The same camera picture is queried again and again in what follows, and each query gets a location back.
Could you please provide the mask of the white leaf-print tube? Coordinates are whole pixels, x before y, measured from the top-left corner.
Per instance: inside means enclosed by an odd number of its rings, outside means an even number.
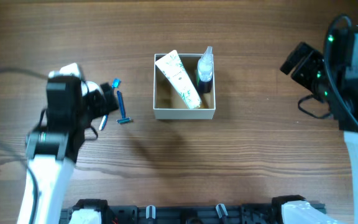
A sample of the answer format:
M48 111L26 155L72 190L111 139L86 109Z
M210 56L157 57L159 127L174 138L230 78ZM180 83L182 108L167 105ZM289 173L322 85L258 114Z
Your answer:
M155 65L164 74L172 87L174 87L188 109L200 108L202 104L201 98L176 50L172 50L158 59Z

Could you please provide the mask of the clear spray bottle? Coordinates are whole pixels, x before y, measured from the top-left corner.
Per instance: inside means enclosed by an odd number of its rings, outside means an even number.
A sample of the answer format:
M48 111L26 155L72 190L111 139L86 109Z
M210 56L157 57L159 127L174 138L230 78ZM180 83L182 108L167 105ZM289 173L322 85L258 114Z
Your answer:
M196 71L196 85L198 93L209 93L212 88L213 79L213 47L208 46L205 53L198 60Z

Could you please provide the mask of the cotton swab tub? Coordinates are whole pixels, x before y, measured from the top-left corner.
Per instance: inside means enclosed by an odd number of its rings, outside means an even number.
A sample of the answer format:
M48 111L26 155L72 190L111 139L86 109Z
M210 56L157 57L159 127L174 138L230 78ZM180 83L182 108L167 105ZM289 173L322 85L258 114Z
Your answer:
M91 82L91 81L81 82L81 92L82 92L82 97L91 96L95 94L100 94L101 96L104 95L101 87L95 82Z

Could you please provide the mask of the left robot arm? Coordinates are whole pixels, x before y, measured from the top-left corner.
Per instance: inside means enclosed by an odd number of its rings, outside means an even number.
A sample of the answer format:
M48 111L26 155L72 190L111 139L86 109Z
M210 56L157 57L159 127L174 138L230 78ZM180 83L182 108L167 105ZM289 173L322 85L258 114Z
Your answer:
M58 223L85 131L92 121L118 109L109 83L74 74L49 76L47 107L25 137L27 177L18 223Z

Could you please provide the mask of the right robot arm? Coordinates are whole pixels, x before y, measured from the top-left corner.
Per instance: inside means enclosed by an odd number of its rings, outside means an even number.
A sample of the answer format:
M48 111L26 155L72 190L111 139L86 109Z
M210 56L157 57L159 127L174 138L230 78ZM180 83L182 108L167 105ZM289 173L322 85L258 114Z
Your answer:
M310 91L304 100L329 105L321 119L332 116L338 121L351 162L354 221L358 223L358 27L330 28L323 52L300 42L280 70Z

